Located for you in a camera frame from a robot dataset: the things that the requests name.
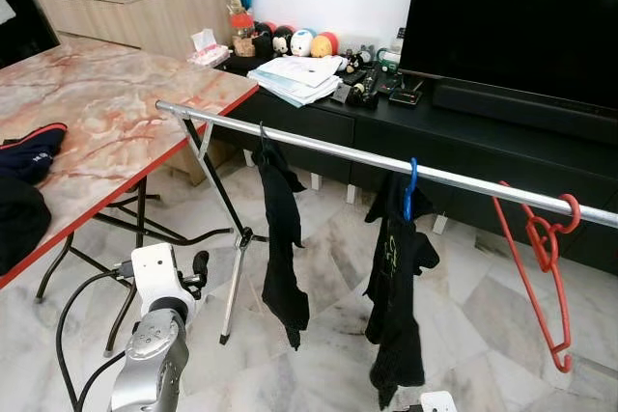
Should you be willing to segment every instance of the cable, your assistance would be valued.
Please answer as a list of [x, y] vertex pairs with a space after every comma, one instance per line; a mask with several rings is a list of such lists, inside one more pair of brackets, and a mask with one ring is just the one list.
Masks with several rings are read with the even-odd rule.
[[113, 364], [120, 361], [123, 357], [125, 357], [124, 351], [118, 354], [117, 356], [112, 357], [109, 361], [107, 361], [105, 364], [100, 366], [95, 371], [95, 373], [91, 375], [90, 378], [88, 378], [88, 381], [84, 385], [84, 389], [81, 390], [81, 395], [79, 395], [79, 400], [77, 401], [77, 405], [75, 406], [76, 412], [82, 412], [84, 408], [84, 402], [86, 401], [86, 396], [88, 395], [88, 391], [90, 390], [90, 387], [93, 386], [93, 383], [95, 383], [95, 380], [97, 380], [98, 376], [101, 375], [106, 369], [110, 368]]
[[109, 272], [103, 272], [101, 274], [95, 275], [91, 277], [86, 282], [81, 284], [77, 290], [70, 296], [69, 301], [65, 305], [65, 308], [62, 310], [60, 314], [60, 319], [58, 320], [58, 328], [56, 329], [56, 356], [58, 357], [58, 365], [60, 366], [60, 372], [62, 373], [62, 377], [65, 380], [65, 385], [67, 386], [67, 392], [69, 393], [70, 404], [73, 407], [73, 410], [76, 410], [77, 406], [77, 395], [75, 394], [75, 389], [73, 388], [73, 384], [70, 381], [69, 370], [67, 369], [67, 363], [65, 362], [65, 355], [62, 351], [62, 331], [65, 327], [65, 320], [67, 319], [67, 314], [69, 313], [69, 309], [72, 306], [73, 302], [79, 296], [87, 286], [89, 286], [92, 282], [95, 282], [99, 279], [104, 279], [105, 277], [112, 277], [117, 275], [116, 270], [110, 270]]

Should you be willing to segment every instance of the wooden cabinet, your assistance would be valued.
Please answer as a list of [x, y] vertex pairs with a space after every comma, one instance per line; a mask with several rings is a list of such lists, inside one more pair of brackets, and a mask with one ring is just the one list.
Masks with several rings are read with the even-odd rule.
[[219, 43], [232, 31], [228, 0], [39, 0], [54, 30], [186, 60], [192, 34], [211, 28]]

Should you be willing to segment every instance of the marble floor tile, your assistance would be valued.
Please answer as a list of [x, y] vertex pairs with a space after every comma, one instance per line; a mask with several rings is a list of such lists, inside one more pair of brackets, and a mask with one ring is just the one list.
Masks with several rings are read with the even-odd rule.
[[[558, 302], [544, 301], [548, 326], [556, 340], [562, 340], [562, 319]], [[568, 352], [618, 371], [618, 319], [595, 310], [585, 301], [570, 302], [572, 344]]]
[[[218, 169], [244, 223], [267, 234], [258, 170], [242, 157]], [[298, 171], [310, 185], [309, 173]], [[185, 176], [162, 168], [149, 176], [149, 217], [188, 236], [229, 227], [207, 182], [188, 185]], [[218, 343], [235, 250], [233, 235], [191, 247], [176, 247], [180, 269], [190, 273], [193, 256], [208, 250], [209, 301], [189, 329], [190, 359], [183, 373], [179, 410], [194, 412], [377, 411], [369, 381], [378, 347], [365, 336], [372, 303], [363, 296], [371, 270], [379, 223], [365, 224], [372, 195], [345, 203], [346, 185], [329, 179], [320, 191], [296, 194], [304, 249], [295, 249], [298, 285], [309, 294], [311, 320], [293, 351], [281, 323], [261, 302], [268, 247], [252, 243], [233, 316], [232, 336]], [[123, 217], [119, 211], [110, 211]], [[545, 341], [506, 242], [449, 220], [443, 235], [433, 232], [433, 215], [417, 221], [440, 254], [441, 263], [414, 279], [414, 314], [420, 326], [427, 384], [400, 388], [387, 412], [406, 410], [420, 394], [448, 390], [462, 412], [566, 412], [618, 410], [618, 278], [576, 262], [561, 261], [570, 303], [574, 369], [568, 375], [552, 364]], [[105, 263], [127, 260], [132, 233], [96, 221], [75, 235], [75, 245]], [[522, 255], [542, 298], [552, 330], [558, 330], [553, 281], [536, 265], [529, 247]], [[33, 303], [48, 253], [0, 291], [0, 410], [70, 410], [56, 365], [54, 333], [69, 295], [95, 273], [69, 256], [52, 277], [45, 301]], [[126, 296], [112, 280], [88, 288], [76, 301], [64, 337], [77, 389], [102, 364], [108, 330]], [[139, 302], [129, 309], [116, 343], [122, 350]], [[122, 361], [104, 373], [86, 411], [106, 411]]]
[[618, 405], [618, 371], [574, 356], [573, 382], [569, 392]]
[[495, 385], [508, 412], [520, 412], [553, 388], [497, 351], [488, 353]]
[[429, 378], [427, 386], [432, 391], [450, 392], [457, 409], [462, 412], [507, 411], [486, 355], [468, 359], [449, 371]]
[[531, 404], [524, 412], [615, 412], [616, 404], [585, 398], [565, 391], [554, 391]]
[[190, 359], [183, 376], [188, 395], [205, 384], [231, 381], [240, 371], [265, 364], [291, 349], [274, 316], [259, 316], [243, 308], [235, 308], [230, 339], [219, 344], [224, 315], [225, 302], [209, 297], [188, 329]]
[[549, 354], [523, 296], [487, 276], [467, 299], [463, 312], [492, 349], [541, 376]]
[[487, 352], [488, 343], [451, 299], [414, 281], [414, 316], [420, 327], [425, 377], [453, 369], [465, 360]]

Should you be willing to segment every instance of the tv screen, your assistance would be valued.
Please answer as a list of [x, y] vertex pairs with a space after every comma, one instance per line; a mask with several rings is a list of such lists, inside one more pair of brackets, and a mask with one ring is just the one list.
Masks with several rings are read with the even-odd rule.
[[618, 0], [411, 0], [401, 70], [618, 107]]

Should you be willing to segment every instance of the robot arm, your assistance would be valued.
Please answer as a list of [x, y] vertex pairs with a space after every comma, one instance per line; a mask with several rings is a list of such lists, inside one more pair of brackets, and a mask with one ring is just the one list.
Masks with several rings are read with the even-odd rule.
[[[173, 412], [189, 356], [185, 327], [195, 316], [199, 288], [206, 284], [206, 263], [197, 266], [202, 269], [198, 275], [181, 280], [168, 243], [134, 250], [131, 263], [142, 298], [142, 320], [126, 345], [126, 363], [114, 384], [111, 410]], [[198, 289], [189, 292], [188, 285]]]

